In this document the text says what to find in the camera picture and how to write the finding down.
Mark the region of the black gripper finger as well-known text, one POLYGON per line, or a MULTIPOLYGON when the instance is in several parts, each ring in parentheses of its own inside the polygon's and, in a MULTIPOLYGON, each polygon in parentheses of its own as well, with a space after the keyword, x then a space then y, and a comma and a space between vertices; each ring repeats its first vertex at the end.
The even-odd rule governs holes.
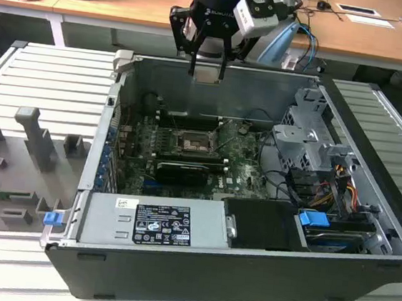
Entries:
POLYGON ((239 31, 235 31, 232 25, 227 21, 222 23, 222 41, 223 53, 220 73, 218 74, 218 82, 220 83, 225 76, 225 70, 228 63, 234 60, 241 59, 242 50, 244 47, 244 39, 239 31))
POLYGON ((204 40, 207 38, 207 19, 200 23, 200 26, 196 25, 195 35, 192 39, 188 39, 184 33, 185 24, 192 20, 192 9, 181 8, 181 6, 173 6, 170 9, 170 26, 172 27, 172 34, 175 40, 175 46, 177 47, 177 53, 184 52, 190 55, 190 67, 188 70, 189 75, 193 75, 195 71, 195 65, 197 62, 197 52, 204 40))

